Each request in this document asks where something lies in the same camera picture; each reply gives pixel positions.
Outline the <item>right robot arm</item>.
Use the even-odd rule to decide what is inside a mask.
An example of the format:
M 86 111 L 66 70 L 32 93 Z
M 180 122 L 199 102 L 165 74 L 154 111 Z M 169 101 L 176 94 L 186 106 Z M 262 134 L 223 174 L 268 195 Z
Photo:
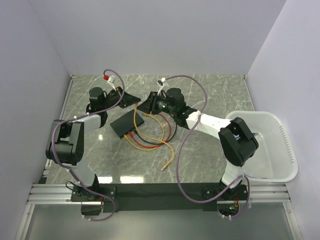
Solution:
M 201 113 L 186 104 L 179 88 L 170 88 L 162 93 L 152 91 L 137 109 L 146 114 L 169 114 L 178 126 L 219 139 L 227 160 L 220 195 L 226 200 L 237 195 L 237 185 L 241 180 L 236 178 L 244 173 L 243 166 L 259 148 L 258 141 L 242 118 L 225 119 Z

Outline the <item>black network switch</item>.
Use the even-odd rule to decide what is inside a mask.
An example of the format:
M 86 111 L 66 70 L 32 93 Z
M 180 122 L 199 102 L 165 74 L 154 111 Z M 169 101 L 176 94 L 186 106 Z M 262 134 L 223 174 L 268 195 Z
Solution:
M 134 110 L 127 112 L 115 121 L 110 123 L 115 134 L 121 139 L 124 135 L 136 129 L 134 124 Z

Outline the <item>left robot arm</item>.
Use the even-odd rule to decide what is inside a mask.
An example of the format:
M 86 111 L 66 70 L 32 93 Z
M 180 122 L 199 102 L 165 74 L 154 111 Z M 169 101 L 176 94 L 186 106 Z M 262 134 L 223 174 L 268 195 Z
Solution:
M 52 122 L 45 155 L 62 168 L 68 170 L 89 201 L 100 197 L 99 180 L 84 160 L 85 134 L 103 127 L 108 118 L 107 110 L 114 107 L 127 108 L 140 102 L 139 97 L 125 92 L 120 86 L 109 93 L 100 87 L 89 91 L 86 114 L 70 121 L 57 119 Z

